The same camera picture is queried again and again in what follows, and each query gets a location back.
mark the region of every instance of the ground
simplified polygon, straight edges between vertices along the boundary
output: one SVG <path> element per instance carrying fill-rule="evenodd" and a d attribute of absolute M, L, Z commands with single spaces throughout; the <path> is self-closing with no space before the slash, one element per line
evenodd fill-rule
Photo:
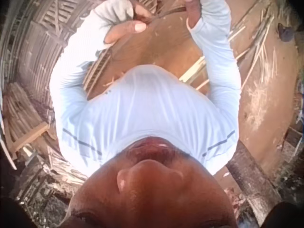
<path fill-rule="evenodd" d="M 255 0 L 227 0 L 232 24 L 239 21 L 254 2 Z M 252 35 L 259 25 L 261 9 L 264 7 L 260 4 L 252 11 L 246 20 L 245 30 L 231 42 L 235 56 L 252 43 Z M 275 6 L 272 10 L 275 20 L 266 39 L 266 51 L 271 72 L 275 49 L 277 69 L 274 67 L 273 75 L 265 75 L 261 82 L 259 64 L 256 64 L 242 92 L 239 112 L 240 139 L 269 175 L 278 165 L 280 151 L 277 150 L 277 145 L 281 143 L 293 116 L 293 96 L 298 74 L 295 43 L 283 43 L 279 39 L 277 23 L 286 22 L 277 18 Z M 119 51 L 114 50 L 113 60 L 90 97 L 102 93 L 106 89 L 104 84 L 121 77 L 138 64 L 155 64 L 177 77 L 185 73 L 201 56 L 201 51 L 185 26 L 186 17 L 186 13 L 182 12 L 159 19 L 144 33 L 129 38 Z M 247 75 L 251 61 L 249 58 L 240 69 L 242 80 Z M 205 79 L 206 75 L 203 74 L 192 85 L 197 87 Z M 200 91 L 205 93 L 207 90 L 208 85 Z"/>

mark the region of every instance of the man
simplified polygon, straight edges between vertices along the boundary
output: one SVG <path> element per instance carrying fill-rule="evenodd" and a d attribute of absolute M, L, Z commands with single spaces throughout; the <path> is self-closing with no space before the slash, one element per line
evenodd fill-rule
<path fill-rule="evenodd" d="M 224 0 L 185 3 L 187 27 L 207 62 L 208 98 L 144 65 L 87 101 L 82 81 L 97 51 L 147 27 L 142 21 L 151 14 L 134 0 L 108 0 L 91 11 L 54 67 L 59 146 L 89 176 L 62 227 L 236 226 L 212 177 L 238 142 L 241 82 L 228 42 L 230 11 Z"/>

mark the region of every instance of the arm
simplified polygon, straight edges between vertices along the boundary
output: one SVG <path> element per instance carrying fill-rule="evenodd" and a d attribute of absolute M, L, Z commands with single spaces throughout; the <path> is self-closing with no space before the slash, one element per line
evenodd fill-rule
<path fill-rule="evenodd" d="M 133 8 L 136 10 L 129 0 L 107 0 L 90 12 L 69 39 L 49 85 L 58 132 L 69 117 L 79 114 L 87 104 L 82 83 L 89 64 L 98 58 L 96 53 L 109 48 L 126 33 L 138 32 L 136 25 L 142 22 L 132 21 Z"/>
<path fill-rule="evenodd" d="M 209 98 L 229 123 L 238 128 L 241 78 L 228 41 L 231 24 L 229 7 L 225 0 L 200 0 L 199 6 L 190 9 L 187 4 L 195 4 L 195 1 L 198 2 L 186 2 L 189 14 L 187 26 L 205 55 L 210 80 Z M 199 11 L 197 19 L 195 10 Z"/>

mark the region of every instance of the white long-sleeve shirt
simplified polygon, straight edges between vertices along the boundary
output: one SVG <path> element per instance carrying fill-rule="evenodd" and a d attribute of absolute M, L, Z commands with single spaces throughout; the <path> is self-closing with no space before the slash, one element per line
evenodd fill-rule
<path fill-rule="evenodd" d="M 192 38 L 202 49 L 210 80 L 206 97 L 166 70 L 142 65 L 129 70 L 88 101 L 82 82 L 115 23 L 133 17 L 127 0 L 103 2 L 84 20 L 56 63 L 50 82 L 63 156 L 90 176 L 133 142 L 168 140 L 211 174 L 233 156 L 238 142 L 240 74 L 228 42 L 230 10 L 224 0 L 201 0 L 202 17 Z"/>

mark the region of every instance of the eye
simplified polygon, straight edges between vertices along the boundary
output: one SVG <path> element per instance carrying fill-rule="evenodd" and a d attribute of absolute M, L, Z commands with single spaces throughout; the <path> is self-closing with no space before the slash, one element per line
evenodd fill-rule
<path fill-rule="evenodd" d="M 105 226 L 102 226 L 100 224 L 100 220 L 95 217 L 95 215 L 91 213 L 80 213 L 75 215 L 79 220 L 81 220 L 83 223 L 88 225 L 90 228 L 104 228 Z"/>

